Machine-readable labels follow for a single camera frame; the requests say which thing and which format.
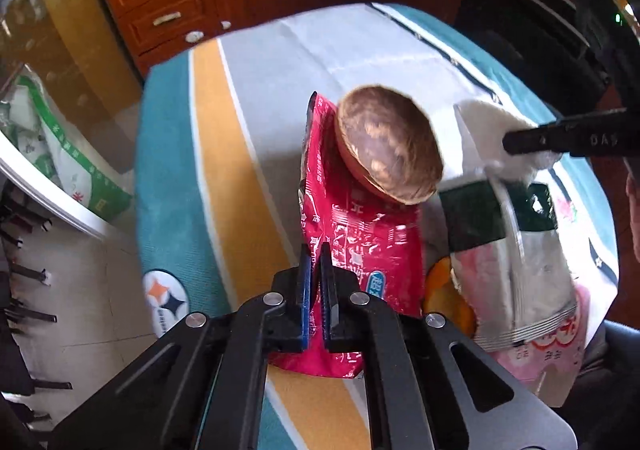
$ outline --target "yellow stripe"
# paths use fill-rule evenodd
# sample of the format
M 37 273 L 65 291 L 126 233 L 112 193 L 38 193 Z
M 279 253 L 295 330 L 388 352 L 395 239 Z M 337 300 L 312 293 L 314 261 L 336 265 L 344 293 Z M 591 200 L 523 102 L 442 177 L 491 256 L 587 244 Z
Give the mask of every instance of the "yellow stripe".
M 210 207 L 239 303 L 267 291 L 289 261 L 265 202 L 223 67 L 218 41 L 193 51 L 195 109 Z M 270 367 L 269 376 L 308 450 L 369 448 L 342 380 Z
M 309 450 L 370 450 L 369 432 L 342 380 L 273 366 L 269 378 Z

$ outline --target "wooden bowl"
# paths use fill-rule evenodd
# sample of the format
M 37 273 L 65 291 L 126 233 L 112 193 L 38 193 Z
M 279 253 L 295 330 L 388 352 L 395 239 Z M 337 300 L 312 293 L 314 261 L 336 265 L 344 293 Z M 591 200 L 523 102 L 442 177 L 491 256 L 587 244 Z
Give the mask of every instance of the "wooden bowl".
M 338 105 L 335 135 L 351 174 L 387 201 L 421 203 L 442 179 L 429 119 L 397 91 L 363 86 L 348 93 Z

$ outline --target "chair leg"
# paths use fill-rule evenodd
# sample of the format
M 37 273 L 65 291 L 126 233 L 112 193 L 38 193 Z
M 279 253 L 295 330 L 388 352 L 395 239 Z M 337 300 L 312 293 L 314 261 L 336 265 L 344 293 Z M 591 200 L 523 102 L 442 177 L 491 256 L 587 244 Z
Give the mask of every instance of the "chair leg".
M 26 278 L 32 278 L 33 280 L 37 280 L 41 284 L 46 284 L 47 279 L 51 277 L 51 274 L 47 270 L 36 271 L 30 270 L 30 268 L 25 268 L 20 264 L 11 264 L 10 270 L 12 273 L 17 273 L 21 276 L 25 276 Z
M 38 443 L 47 443 L 51 437 L 51 430 L 29 430 L 29 432 Z
M 21 237 L 18 237 L 16 239 L 15 237 L 12 237 L 11 235 L 9 235 L 6 231 L 4 231 L 1 228 L 0 228 L 0 237 L 2 237 L 4 240 L 6 240 L 7 242 L 9 242 L 12 245 L 14 245 L 16 248 L 21 248 L 22 247 L 22 238 Z
M 26 206 L 23 206 L 19 203 L 17 203 L 16 201 L 14 201 L 13 199 L 11 199 L 10 197 L 5 197 L 2 200 L 4 206 L 6 206 L 7 208 L 9 208 L 9 210 L 11 210 L 14 214 L 17 214 L 25 219 L 27 219 L 28 221 L 32 221 L 33 223 L 39 224 L 40 227 L 48 232 L 49 228 L 51 226 L 51 220 L 47 219 L 46 217 L 41 216 L 40 214 L 37 214 L 36 212 L 29 210 Z
M 37 412 L 34 413 L 33 416 L 33 421 L 32 422 L 36 422 L 36 421 L 48 421 L 49 419 L 51 419 L 51 414 L 48 414 L 46 412 Z
M 42 320 L 43 322 L 58 322 L 58 317 L 55 315 L 49 315 L 46 313 L 41 313 L 40 311 L 34 311 L 31 309 L 27 309 L 20 305 L 11 305 L 5 311 L 12 313 L 15 316 L 21 316 L 23 318 L 32 318 L 34 320 Z
M 56 390 L 73 389 L 69 382 L 49 382 L 47 380 L 33 380 L 33 386 L 36 388 L 54 388 Z
M 31 435 L 30 430 L 18 419 L 0 395 L 0 419 L 2 420 L 2 448 L 42 450 L 42 446 Z
M 24 322 L 23 317 L 13 314 L 10 309 L 5 309 L 4 314 L 6 315 L 7 319 L 9 319 L 14 324 L 21 324 L 22 322 Z

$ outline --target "white stripe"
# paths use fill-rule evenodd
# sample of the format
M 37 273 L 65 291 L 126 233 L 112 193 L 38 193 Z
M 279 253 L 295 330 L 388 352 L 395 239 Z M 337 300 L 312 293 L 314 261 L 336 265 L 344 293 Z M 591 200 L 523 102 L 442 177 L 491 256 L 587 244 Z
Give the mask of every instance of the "white stripe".
M 554 170 L 560 181 L 562 181 L 562 184 L 564 184 L 564 187 L 566 188 L 566 191 L 569 194 L 569 197 L 571 198 L 576 211 L 578 212 L 578 220 L 580 222 L 586 223 L 589 231 L 589 238 L 591 239 L 591 243 L 593 244 L 594 249 L 600 256 L 602 261 L 613 270 L 617 277 L 620 277 L 620 271 L 618 269 L 618 257 L 617 255 L 613 255 L 600 240 L 600 236 L 596 231 L 595 226 L 593 226 L 593 223 L 591 222 L 591 217 L 587 211 L 587 208 L 584 206 L 582 199 L 580 198 L 580 192 L 578 192 L 574 186 L 574 182 L 569 177 L 561 162 L 554 165 Z
M 280 418 L 280 422 L 284 427 L 284 430 L 289 435 L 291 442 L 298 450 L 308 450 L 306 447 L 305 440 L 302 439 L 300 432 L 296 430 L 296 426 L 293 424 L 291 418 L 289 417 L 289 413 L 287 412 L 287 408 L 282 403 L 282 400 L 278 396 L 276 392 L 275 386 L 273 386 L 273 382 L 269 379 L 267 375 L 267 380 L 264 384 L 264 391 L 267 394 L 267 399 L 271 403 L 271 406 L 276 411 L 278 418 Z
M 445 44 L 442 40 L 436 38 L 431 33 L 429 33 L 428 31 L 418 26 L 415 22 L 412 22 L 411 20 L 402 16 L 402 14 L 398 13 L 393 8 L 390 8 L 385 4 L 378 4 L 378 3 L 373 3 L 373 7 L 393 17 L 393 19 L 397 20 L 403 26 L 406 26 L 408 29 L 410 29 L 414 33 L 417 33 L 418 35 L 420 35 L 420 37 L 425 39 L 435 48 L 445 52 L 447 55 L 449 55 L 449 57 L 455 59 L 458 62 L 458 64 L 460 64 L 466 70 L 466 72 L 468 72 L 473 78 L 475 78 L 476 80 L 478 80 L 478 82 L 480 82 L 486 88 L 488 88 L 489 90 L 497 94 L 498 98 L 500 98 L 500 101 L 502 102 L 505 109 L 508 109 L 510 112 L 512 112 L 513 114 L 516 114 L 517 116 L 521 116 L 524 120 L 531 123 L 532 126 L 538 126 L 537 123 L 533 122 L 532 120 L 524 116 L 516 108 L 514 103 L 511 101 L 511 98 L 509 97 L 509 95 L 502 90 L 500 85 L 498 85 L 493 80 L 489 80 L 489 78 L 484 76 L 484 74 L 482 74 L 482 72 L 480 72 L 480 70 L 475 65 L 473 65 L 469 60 L 464 58 L 455 49 L 453 49 L 449 45 Z
M 275 203 L 273 202 L 273 197 L 269 192 L 269 186 L 267 185 L 267 180 L 264 178 L 264 174 L 262 173 L 262 168 L 260 167 L 260 163 L 258 162 L 258 156 L 255 152 L 255 147 L 253 142 L 251 141 L 251 136 L 249 135 L 249 129 L 246 126 L 246 121 L 244 120 L 244 114 L 242 113 L 242 108 L 240 107 L 240 101 L 238 100 L 238 94 L 236 93 L 236 87 L 234 86 L 233 79 L 231 77 L 231 72 L 229 72 L 229 65 L 226 63 L 225 50 L 222 47 L 222 42 L 220 39 L 216 39 L 218 42 L 218 47 L 220 48 L 220 57 L 222 58 L 222 65 L 225 69 L 226 75 L 226 83 L 229 86 L 229 91 L 231 92 L 231 98 L 234 101 L 234 107 L 236 108 L 236 116 L 238 116 L 238 123 L 240 123 L 240 128 L 242 129 L 242 134 L 244 135 L 244 142 L 246 143 L 247 150 L 249 151 L 249 156 L 251 156 L 251 161 L 254 164 L 254 170 L 258 177 L 258 183 L 260 183 L 260 188 L 262 189 L 262 195 L 264 197 L 264 201 L 269 209 L 269 213 L 271 214 L 271 219 L 273 219 L 273 223 L 276 226 L 276 230 L 278 231 L 278 235 L 280 236 L 280 241 L 282 242 L 282 247 L 289 259 L 289 264 L 295 266 L 298 263 L 298 258 L 293 251 L 293 247 L 289 241 L 289 237 L 285 232 L 284 226 L 282 226 L 282 221 L 280 220 L 280 216 L 278 215 L 278 211 L 276 209 Z
M 207 225 L 207 233 L 209 234 L 209 242 L 213 249 L 213 253 L 216 257 L 216 263 L 218 264 L 218 270 L 220 271 L 220 278 L 222 279 L 222 285 L 226 291 L 226 298 L 229 300 L 229 305 L 232 310 L 237 310 L 240 306 L 238 302 L 238 296 L 236 295 L 236 289 L 233 286 L 229 271 L 225 264 L 225 257 L 222 252 L 222 245 L 220 244 L 220 238 L 216 231 L 215 221 L 213 218 L 213 210 L 211 210 L 211 198 L 209 195 L 209 188 L 207 187 L 207 179 L 204 175 L 204 164 L 202 162 L 202 148 L 200 146 L 200 133 L 198 131 L 198 115 L 196 113 L 196 83 L 195 72 L 193 69 L 193 49 L 189 50 L 189 116 L 191 119 L 191 138 L 193 139 L 193 157 L 196 163 L 196 178 L 198 180 L 198 189 L 200 190 L 200 199 L 202 201 L 202 208 L 204 210 L 205 222 Z
M 351 396 L 351 401 L 353 401 L 353 404 L 356 406 L 356 409 L 358 410 L 358 413 L 360 414 L 360 417 L 364 422 L 364 426 L 367 427 L 367 430 L 370 430 L 369 429 L 369 409 L 367 408 L 367 404 L 362 399 L 362 395 L 358 390 L 358 384 L 356 383 L 356 380 L 360 380 L 360 378 L 353 378 L 352 380 L 345 378 L 342 381 L 344 383 L 345 388 L 347 389 L 347 392 Z

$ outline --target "green label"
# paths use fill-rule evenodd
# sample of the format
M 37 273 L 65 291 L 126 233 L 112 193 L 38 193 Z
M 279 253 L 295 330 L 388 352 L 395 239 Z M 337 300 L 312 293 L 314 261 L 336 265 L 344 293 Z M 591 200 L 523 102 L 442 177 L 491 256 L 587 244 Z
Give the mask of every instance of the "green label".
M 56 168 L 53 165 L 51 154 L 43 154 L 42 156 L 38 156 L 38 159 L 36 159 L 33 165 L 38 170 L 40 170 L 47 177 L 47 179 L 51 179 L 56 175 Z
M 502 182 L 509 193 L 522 232 L 546 232 L 558 228 L 549 188 L 533 183 Z M 491 184 L 473 182 L 440 193 L 452 253 L 503 239 L 506 234 L 500 203 Z

